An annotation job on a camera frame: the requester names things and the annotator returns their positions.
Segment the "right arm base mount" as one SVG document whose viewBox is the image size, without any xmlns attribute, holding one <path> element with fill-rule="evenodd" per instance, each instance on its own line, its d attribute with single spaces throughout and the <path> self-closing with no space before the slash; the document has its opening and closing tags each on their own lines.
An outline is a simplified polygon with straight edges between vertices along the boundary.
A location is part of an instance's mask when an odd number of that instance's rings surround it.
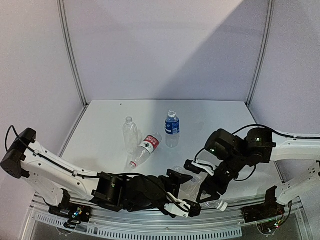
<svg viewBox="0 0 320 240">
<path fill-rule="evenodd" d="M 289 213 L 285 216 L 285 205 L 277 203 L 277 186 L 266 191 L 264 202 L 261 204 L 246 206 L 241 209 L 245 223 L 256 222 L 258 231 L 265 236 L 272 235 L 290 217 L 292 201 L 288 203 Z"/>
</svg>

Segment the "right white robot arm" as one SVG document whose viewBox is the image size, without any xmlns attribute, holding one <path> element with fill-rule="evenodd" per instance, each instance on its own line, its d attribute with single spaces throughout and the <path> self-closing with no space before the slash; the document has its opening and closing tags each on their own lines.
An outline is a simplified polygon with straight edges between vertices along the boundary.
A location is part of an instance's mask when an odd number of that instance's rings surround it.
<svg viewBox="0 0 320 240">
<path fill-rule="evenodd" d="M 320 136 L 318 134 L 284 133 L 270 127 L 251 124 L 245 138 L 224 129 L 213 132 L 204 150 L 218 158 L 220 165 L 210 171 L 202 182 L 196 201 L 201 203 L 218 200 L 228 189 L 229 183 L 239 177 L 246 166 L 257 166 L 283 160 L 314 161 L 303 174 L 270 188 L 273 199 L 259 206 L 262 218 L 269 218 L 279 205 L 319 187 L 320 185 Z"/>
</svg>

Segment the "red label water bottle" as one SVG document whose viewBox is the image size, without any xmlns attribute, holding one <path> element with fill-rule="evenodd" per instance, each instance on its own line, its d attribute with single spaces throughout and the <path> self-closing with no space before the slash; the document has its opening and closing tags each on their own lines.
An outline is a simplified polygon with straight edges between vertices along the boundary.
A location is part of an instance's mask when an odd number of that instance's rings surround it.
<svg viewBox="0 0 320 240">
<path fill-rule="evenodd" d="M 134 151 L 128 166 L 131 169 L 136 169 L 138 166 L 145 163 L 160 145 L 162 139 L 162 135 L 158 132 L 147 135 Z"/>
</svg>

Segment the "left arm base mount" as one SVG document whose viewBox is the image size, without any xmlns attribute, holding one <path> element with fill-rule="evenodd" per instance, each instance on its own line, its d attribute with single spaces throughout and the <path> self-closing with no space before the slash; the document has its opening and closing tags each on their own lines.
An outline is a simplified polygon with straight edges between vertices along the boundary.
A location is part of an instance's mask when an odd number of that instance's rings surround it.
<svg viewBox="0 0 320 240">
<path fill-rule="evenodd" d="M 65 218 L 64 228 L 75 230 L 81 223 L 89 223 L 92 213 L 90 206 L 70 202 L 71 196 L 67 190 L 62 189 L 62 200 L 58 206 L 49 205 L 48 213 Z"/>
</svg>

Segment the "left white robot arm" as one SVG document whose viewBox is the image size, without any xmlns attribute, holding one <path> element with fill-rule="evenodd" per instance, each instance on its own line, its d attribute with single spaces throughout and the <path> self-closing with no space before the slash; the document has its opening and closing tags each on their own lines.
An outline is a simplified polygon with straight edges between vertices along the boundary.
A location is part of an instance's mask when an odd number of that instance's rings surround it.
<svg viewBox="0 0 320 240">
<path fill-rule="evenodd" d="M 180 186 L 191 179 L 189 175 L 171 169 L 165 176 L 85 170 L 45 149 L 36 134 L 31 128 L 16 134 L 11 145 L 4 145 L 0 166 L 10 176 L 25 180 L 63 217 L 75 211 L 69 191 L 113 212 L 158 209 L 172 218 L 200 214 L 198 203 L 178 198 Z"/>
</svg>

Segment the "blue label water bottle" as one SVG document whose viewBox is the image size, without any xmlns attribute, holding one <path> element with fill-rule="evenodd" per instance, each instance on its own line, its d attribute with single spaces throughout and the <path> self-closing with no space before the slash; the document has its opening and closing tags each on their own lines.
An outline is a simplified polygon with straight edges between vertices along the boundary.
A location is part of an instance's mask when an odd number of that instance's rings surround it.
<svg viewBox="0 0 320 240">
<path fill-rule="evenodd" d="M 166 136 L 165 143 L 169 148 L 175 148 L 179 144 L 180 140 L 180 119 L 177 113 L 173 110 L 169 110 L 165 119 L 164 127 Z"/>
</svg>

